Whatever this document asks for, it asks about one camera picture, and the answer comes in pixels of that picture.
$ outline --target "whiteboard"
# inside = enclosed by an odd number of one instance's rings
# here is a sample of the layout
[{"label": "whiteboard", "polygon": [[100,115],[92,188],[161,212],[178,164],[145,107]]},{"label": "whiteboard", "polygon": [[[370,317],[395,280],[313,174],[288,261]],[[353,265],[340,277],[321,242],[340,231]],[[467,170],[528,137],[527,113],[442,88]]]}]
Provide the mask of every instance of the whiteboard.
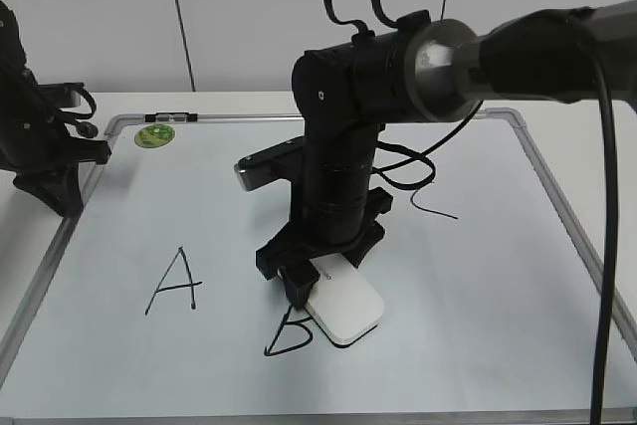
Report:
[{"label": "whiteboard", "polygon": [[[338,349],[309,323],[314,341],[277,357],[263,349],[287,302],[254,252],[285,224],[289,185],[245,193],[233,165],[303,124],[178,124],[157,149],[134,144],[140,128],[115,144],[0,390],[0,416],[588,407],[599,297],[506,121],[475,120],[432,155],[438,176],[417,201],[458,221],[390,190],[386,237],[360,269],[384,299],[379,327]],[[424,149],[448,130],[394,125],[382,138]],[[145,316],[179,246],[202,282],[197,309],[184,289],[159,294]],[[164,285],[184,282],[175,266]],[[280,346],[304,338],[286,329]],[[637,366],[613,327],[605,405],[635,404]]]}]

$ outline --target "cylindrical motor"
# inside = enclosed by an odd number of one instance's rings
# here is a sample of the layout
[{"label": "cylindrical motor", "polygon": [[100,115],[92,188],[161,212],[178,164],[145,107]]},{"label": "cylindrical motor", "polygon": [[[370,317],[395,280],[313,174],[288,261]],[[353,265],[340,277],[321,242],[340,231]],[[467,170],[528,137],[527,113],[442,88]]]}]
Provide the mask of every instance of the cylindrical motor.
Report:
[{"label": "cylindrical motor", "polygon": [[360,233],[385,123],[455,121],[473,105],[455,94],[451,58],[474,33],[456,21],[403,25],[308,51],[295,65],[293,91],[306,120],[303,227],[328,245]]}]

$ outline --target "black marker writing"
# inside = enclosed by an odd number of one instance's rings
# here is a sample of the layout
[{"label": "black marker writing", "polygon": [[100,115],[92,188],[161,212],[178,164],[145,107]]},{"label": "black marker writing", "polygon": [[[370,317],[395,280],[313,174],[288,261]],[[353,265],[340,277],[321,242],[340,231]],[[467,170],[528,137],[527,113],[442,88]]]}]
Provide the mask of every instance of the black marker writing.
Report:
[{"label": "black marker writing", "polygon": [[[272,343],[270,344],[269,347],[264,348],[263,354],[266,357],[274,357],[275,355],[282,355],[284,353],[292,352],[293,350],[298,350],[300,348],[303,348],[306,345],[309,345],[310,342],[312,342],[314,335],[312,334],[312,331],[304,324],[304,322],[307,322],[308,320],[312,320],[312,316],[307,316],[306,318],[303,318],[303,319],[289,320],[291,313],[292,313],[292,306],[290,306],[288,308],[288,311],[283,315],[283,318],[281,319],[281,323],[279,324],[279,328],[277,328],[277,333],[275,334],[275,338],[272,340]],[[275,348],[275,344],[277,343],[277,340],[279,340],[279,337],[281,336],[281,332],[283,332],[283,329],[286,328],[286,325],[292,325],[295,327],[302,328],[305,332],[308,333],[308,338],[304,342],[301,342],[297,345],[293,345],[291,347],[273,351],[273,348]]]},{"label": "black marker writing", "polygon": [[[183,264],[186,267],[186,274],[188,275],[188,283],[180,284],[177,286],[167,286],[163,288],[161,285],[163,284],[164,279],[166,279],[166,276],[168,276],[168,273],[172,269],[172,266],[175,264],[175,262],[177,261],[177,258],[179,258],[180,256],[181,256],[181,259],[183,259]],[[186,253],[183,251],[183,246],[179,246],[179,249],[177,250],[177,254],[175,254],[174,258],[172,258],[172,261],[170,262],[168,269],[166,269],[166,271],[163,273],[163,276],[161,277],[159,284],[155,288],[155,292],[152,293],[152,297],[150,298],[150,302],[148,303],[148,307],[146,308],[144,315],[148,316],[148,313],[150,312],[150,307],[152,306],[152,303],[155,300],[155,297],[157,296],[157,294],[163,293],[166,291],[174,291],[175,289],[190,288],[190,308],[193,310],[197,309],[197,303],[195,302],[195,286],[201,286],[201,284],[203,284],[201,281],[199,281],[198,283],[194,283],[192,281],[192,272],[190,271],[190,266],[188,265],[188,259],[186,258]]]}]

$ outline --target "black strap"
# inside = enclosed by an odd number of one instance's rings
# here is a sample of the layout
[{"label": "black strap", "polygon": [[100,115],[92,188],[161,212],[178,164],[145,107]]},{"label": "black strap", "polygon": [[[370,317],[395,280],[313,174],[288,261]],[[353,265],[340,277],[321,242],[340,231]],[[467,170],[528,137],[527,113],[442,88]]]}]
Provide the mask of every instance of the black strap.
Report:
[{"label": "black strap", "polygon": [[431,172],[424,179],[417,181],[415,183],[400,183],[391,179],[387,176],[382,170],[378,168],[372,168],[372,172],[380,176],[382,179],[387,181],[388,184],[393,186],[396,189],[400,189],[401,191],[416,191],[427,186],[429,183],[432,183],[434,178],[436,177],[436,165],[433,163],[431,159],[425,156],[422,153],[414,151],[413,149],[409,149],[402,144],[394,144],[394,143],[385,143],[384,141],[378,141],[378,148],[384,151],[389,151],[391,153],[398,153],[404,156],[411,158],[414,161],[420,161],[421,163],[426,164],[431,169]]},{"label": "black strap", "polygon": [[[322,2],[325,5],[325,11],[327,12],[327,16],[334,24],[353,25],[354,27],[356,27],[356,29],[358,29],[359,34],[366,34],[370,32],[369,27],[367,27],[367,24],[365,24],[362,20],[359,20],[359,19],[339,20],[336,17],[336,14],[334,14],[334,6],[332,3],[332,0],[322,0]],[[397,28],[396,22],[391,20],[389,17],[387,17],[385,13],[383,12],[382,4],[380,3],[380,0],[371,0],[371,9],[373,10],[374,15],[376,16],[376,19],[378,19],[378,21],[381,24],[387,27],[390,27],[392,29]]]},{"label": "black strap", "polygon": [[96,104],[95,99],[91,96],[89,92],[84,87],[80,87],[76,84],[62,84],[61,88],[68,89],[72,92],[75,92],[80,97],[82,97],[86,102],[91,112],[89,113],[77,113],[76,111],[67,111],[67,114],[72,116],[75,119],[91,119],[96,114],[98,110],[98,105]]}]

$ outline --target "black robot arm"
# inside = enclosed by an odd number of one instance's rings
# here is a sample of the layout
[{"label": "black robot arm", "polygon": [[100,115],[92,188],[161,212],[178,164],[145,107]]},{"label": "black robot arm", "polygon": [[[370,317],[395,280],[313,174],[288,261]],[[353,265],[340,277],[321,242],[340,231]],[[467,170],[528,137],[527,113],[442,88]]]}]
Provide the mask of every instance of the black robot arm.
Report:
[{"label": "black robot arm", "polygon": [[[110,150],[94,141],[98,130],[86,119],[96,104],[83,84],[39,85],[26,67],[18,23],[0,2],[0,169],[16,173],[14,185],[61,216],[77,216],[83,208],[78,164],[104,164]],[[68,111],[83,97],[91,112]],[[67,125],[84,138],[71,136]]]}]

